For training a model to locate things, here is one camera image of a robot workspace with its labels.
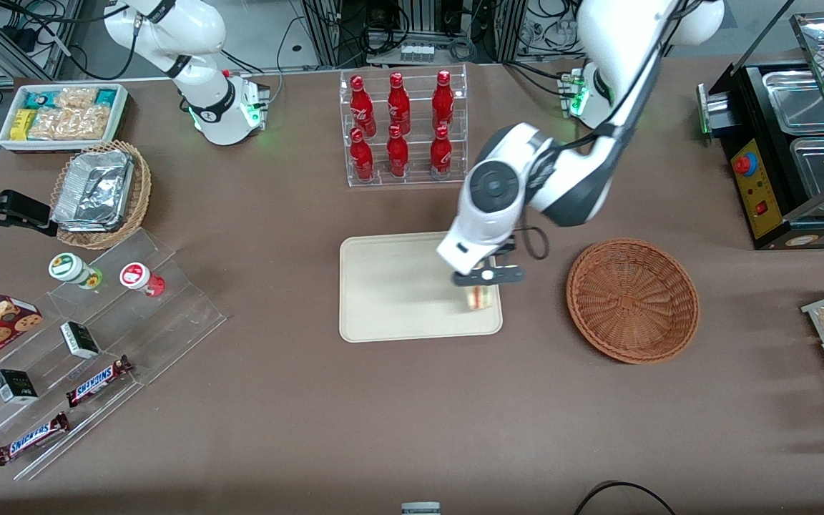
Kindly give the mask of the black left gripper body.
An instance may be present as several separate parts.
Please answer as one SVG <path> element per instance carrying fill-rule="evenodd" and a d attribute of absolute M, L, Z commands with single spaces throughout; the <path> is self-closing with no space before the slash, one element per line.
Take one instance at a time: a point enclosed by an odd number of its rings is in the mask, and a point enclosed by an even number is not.
<path fill-rule="evenodd" d="M 510 262 L 510 254 L 516 250 L 516 242 L 506 242 L 488 255 L 477 266 L 477 270 L 520 271 L 520 267 Z"/>

